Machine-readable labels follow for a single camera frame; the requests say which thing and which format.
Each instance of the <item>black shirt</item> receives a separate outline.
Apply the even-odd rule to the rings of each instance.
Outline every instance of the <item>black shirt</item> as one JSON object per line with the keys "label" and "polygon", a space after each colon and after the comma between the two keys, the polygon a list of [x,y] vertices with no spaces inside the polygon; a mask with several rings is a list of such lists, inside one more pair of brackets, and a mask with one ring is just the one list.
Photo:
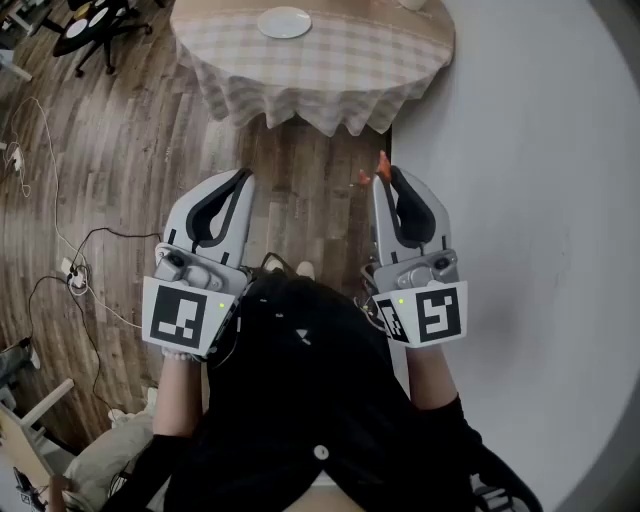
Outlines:
{"label": "black shirt", "polygon": [[474,510],[459,400],[416,409],[384,333],[348,299],[276,273],[238,314],[240,334],[231,322],[208,362],[193,438],[156,436],[103,510],[143,508],[171,475],[167,512],[280,512],[322,470],[368,511]]}

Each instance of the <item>orange object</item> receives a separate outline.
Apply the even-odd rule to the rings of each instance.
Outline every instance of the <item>orange object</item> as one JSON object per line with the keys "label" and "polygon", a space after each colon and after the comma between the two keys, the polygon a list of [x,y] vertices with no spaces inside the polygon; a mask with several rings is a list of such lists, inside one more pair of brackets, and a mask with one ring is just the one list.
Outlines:
{"label": "orange object", "polygon": [[387,158],[387,154],[384,151],[380,151],[380,163],[378,164],[378,174],[381,174],[384,179],[391,183],[391,162]]}

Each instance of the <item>black cable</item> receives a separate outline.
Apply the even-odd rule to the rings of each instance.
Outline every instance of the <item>black cable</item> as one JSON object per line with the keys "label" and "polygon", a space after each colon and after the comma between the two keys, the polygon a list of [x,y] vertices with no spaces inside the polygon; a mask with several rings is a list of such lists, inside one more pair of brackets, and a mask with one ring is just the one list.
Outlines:
{"label": "black cable", "polygon": [[267,261],[269,261],[269,258],[275,258],[280,263],[282,263],[283,269],[285,270],[285,273],[287,275],[296,273],[296,271],[275,252],[268,252],[267,254],[265,254],[264,258],[262,259],[262,263],[260,263],[260,270],[264,270],[264,266],[267,264]]}
{"label": "black cable", "polygon": [[29,313],[29,325],[31,326],[31,332],[29,334],[29,338],[33,338],[33,318],[31,317],[31,299],[33,299],[33,295],[36,293],[36,290],[38,289],[38,286],[40,285],[40,283],[47,279],[55,279],[56,281],[60,281],[65,286],[67,285],[64,279],[56,276],[44,276],[38,279],[38,282],[36,283],[36,285],[33,287],[33,290],[31,291],[31,295],[29,295],[29,301],[27,303],[27,312]]}
{"label": "black cable", "polygon": [[115,415],[113,414],[113,407],[109,405],[109,402],[107,402],[104,398],[98,395],[98,393],[96,393],[96,384],[98,383],[98,379],[100,378],[100,371],[102,369],[102,359],[100,358],[100,352],[98,352],[98,347],[96,346],[95,342],[93,341],[93,338],[89,334],[89,328],[87,327],[87,322],[84,318],[84,309],[82,309],[82,307],[80,306],[80,303],[76,300],[75,295],[69,288],[69,284],[65,283],[65,286],[67,288],[67,291],[69,292],[69,295],[71,296],[71,299],[73,299],[73,302],[80,310],[80,316],[82,317],[82,325],[84,326],[84,332],[87,333],[87,338],[89,338],[89,341],[91,342],[91,346],[93,347],[93,350],[96,353],[96,357],[98,358],[98,371],[96,372],[96,378],[93,379],[93,386],[91,387],[91,392],[93,393],[93,396],[95,396],[98,400],[100,400],[104,405],[106,405],[109,408],[109,410],[111,411],[111,416],[115,419]]}
{"label": "black cable", "polygon": [[231,347],[231,351],[222,359],[222,361],[220,361],[218,364],[216,364],[215,366],[209,366],[207,364],[207,370],[215,370],[217,368],[220,368],[224,363],[227,362],[227,360],[233,355],[233,353],[236,351],[236,347],[238,345],[238,338],[240,338],[240,331],[242,330],[242,316],[241,316],[241,309],[242,309],[242,300],[244,299],[246,295],[246,291],[243,295],[240,296],[239,301],[238,301],[238,309],[236,309],[236,311],[233,313],[233,316],[236,317],[236,336],[233,339],[233,347]]}
{"label": "black cable", "polygon": [[98,347],[96,346],[95,342],[93,341],[93,338],[89,334],[89,329],[87,328],[87,322],[85,321],[85,317],[84,317],[84,310],[82,309],[82,307],[80,306],[80,303],[76,300],[75,296],[71,292],[71,289],[69,288],[69,284],[64,279],[61,279],[60,277],[57,277],[57,276],[44,276],[38,279],[38,281],[36,282],[36,285],[33,287],[33,291],[31,292],[31,295],[29,295],[29,302],[28,302],[28,308],[27,308],[29,313],[29,323],[31,325],[31,334],[29,335],[29,338],[33,337],[33,318],[31,317],[31,300],[33,299],[33,295],[36,293],[36,290],[38,289],[38,286],[40,285],[40,283],[47,279],[55,279],[56,281],[59,281],[62,284],[64,284],[65,288],[69,292],[69,295],[73,299],[73,302],[80,310],[80,315],[82,317],[82,325],[84,326],[84,330],[87,333],[87,338],[89,338],[89,341],[91,342],[91,346],[93,347],[93,350],[96,353],[96,357],[98,358],[98,371],[96,372],[96,377],[93,380],[93,386],[91,388],[91,392],[93,393],[93,396],[95,396],[98,400],[100,400],[103,404],[105,404],[109,408],[109,410],[111,411],[111,415],[113,416],[113,407],[111,407],[111,405],[109,405],[109,403],[104,398],[102,398],[100,395],[98,395],[98,393],[96,393],[96,384],[98,382],[98,379],[100,378],[100,371],[102,368],[102,359],[100,358],[100,352],[98,352]]}
{"label": "black cable", "polygon": [[119,232],[115,231],[114,229],[107,228],[107,227],[94,228],[91,231],[89,231],[89,233],[87,233],[87,236],[84,237],[84,240],[78,246],[78,250],[76,251],[76,255],[73,257],[73,261],[71,262],[71,267],[72,268],[75,265],[76,260],[78,259],[78,256],[80,255],[80,252],[82,251],[82,248],[89,241],[89,237],[91,235],[93,235],[94,233],[97,233],[98,231],[108,231],[112,235],[116,235],[116,236],[119,236],[119,237],[122,237],[122,238],[149,238],[149,237],[152,237],[152,236],[157,236],[158,237],[158,242],[162,242],[162,237],[161,237],[160,233],[149,233],[147,235],[126,235],[124,233],[119,233]]}
{"label": "black cable", "polygon": [[[133,457],[131,457],[127,461],[127,463],[124,465],[124,467],[120,471],[118,471],[115,475],[113,475],[111,477],[111,483],[109,484],[109,494],[107,495],[108,498],[113,496],[116,492],[118,492],[120,489],[122,489],[122,487],[124,487],[126,481],[129,480],[129,477],[131,476],[130,473],[127,473],[127,468],[129,467],[129,464],[131,464],[131,462],[133,460],[137,459],[143,451],[145,451],[147,448],[149,448],[150,445],[151,445],[151,441],[149,441],[146,445],[144,445],[142,447],[142,449],[138,453],[136,453]],[[120,487],[115,489],[115,484],[117,483],[118,478],[124,479],[125,482],[122,483],[120,485]]]}
{"label": "black cable", "polygon": [[7,167],[8,167],[8,168],[9,168],[9,172],[8,172],[7,174],[5,174],[5,175],[2,177],[2,180],[0,180],[0,186],[2,186],[2,184],[3,184],[5,181],[7,181],[7,179],[9,178],[9,176],[11,176],[12,174],[15,174],[15,173],[16,173],[15,169],[12,169],[14,162],[15,162],[15,159],[14,159],[14,158],[11,158],[11,160],[9,160],[9,162],[8,162],[7,164],[5,164],[5,166],[4,166],[4,170],[6,171],[6,170],[7,170]]}

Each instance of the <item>black chair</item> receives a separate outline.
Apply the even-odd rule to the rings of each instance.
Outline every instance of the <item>black chair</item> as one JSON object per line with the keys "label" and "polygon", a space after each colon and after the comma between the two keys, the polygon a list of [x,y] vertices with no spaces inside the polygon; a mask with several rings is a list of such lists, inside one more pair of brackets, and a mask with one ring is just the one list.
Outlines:
{"label": "black chair", "polygon": [[[69,7],[76,11],[83,6],[86,1],[83,0],[68,0]],[[160,0],[156,0],[158,5],[162,5]],[[99,6],[96,6],[96,1],[91,2],[88,15],[86,17],[88,21],[87,27],[75,37],[67,37],[67,31],[73,25],[76,20],[71,19],[65,28],[62,28],[57,23],[51,21],[49,18],[45,18],[42,21],[42,26],[57,32],[60,34],[58,41],[53,48],[53,56],[61,57],[69,53],[79,50],[83,46],[92,43],[87,53],[82,57],[80,63],[76,66],[76,76],[78,78],[84,76],[82,66],[93,55],[100,46],[104,48],[106,71],[108,75],[111,75],[115,71],[115,67],[111,65],[111,40],[121,34],[133,32],[134,30],[144,29],[146,34],[151,34],[153,29],[148,23],[134,24],[134,25],[122,25],[123,22],[137,18],[140,13],[136,9],[131,9],[129,3],[126,0],[104,0]],[[108,8],[107,13],[93,26],[91,20],[93,17],[103,10]]]}

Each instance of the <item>floor plank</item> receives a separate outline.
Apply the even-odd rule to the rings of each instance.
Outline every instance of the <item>floor plank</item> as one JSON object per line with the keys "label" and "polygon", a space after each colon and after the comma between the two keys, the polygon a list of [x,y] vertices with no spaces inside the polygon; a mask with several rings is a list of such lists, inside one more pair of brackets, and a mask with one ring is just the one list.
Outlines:
{"label": "floor plank", "polygon": [[[76,245],[101,226],[160,232],[180,195],[216,171],[247,166],[257,187],[244,263],[258,265],[269,250],[294,266],[308,259],[320,280],[356,293],[358,268],[370,250],[370,199],[357,182],[358,172],[375,168],[385,137],[365,129],[354,138],[340,128],[327,138],[300,119],[272,130],[264,116],[241,130],[214,121],[194,73],[176,62],[171,6],[158,9],[143,0],[139,8],[154,33],[115,40],[113,76],[104,73],[103,59],[96,55],[85,65],[84,78],[75,78],[80,53],[54,59],[56,35],[46,29],[16,51],[18,65],[34,75],[31,83],[0,71],[0,140],[11,140],[11,116],[30,96],[47,114],[60,174],[61,233]],[[64,3],[53,13],[61,23],[68,16]],[[56,275],[63,256],[73,256],[54,231],[53,166],[35,103],[23,107],[15,127],[31,195],[23,197],[15,176],[0,185],[0,348],[29,334],[29,293],[38,278]],[[155,243],[96,233],[84,251],[100,300],[136,323],[143,276],[154,270]],[[102,360],[96,392],[113,407],[140,410],[146,388],[157,383],[161,356],[140,341],[138,330],[90,296],[79,302]],[[60,283],[40,285],[32,313],[33,343],[43,364],[39,372],[20,373],[19,403],[29,409],[62,380],[73,378],[75,388],[43,423],[81,449],[108,428],[108,408],[92,393],[96,354]]]}

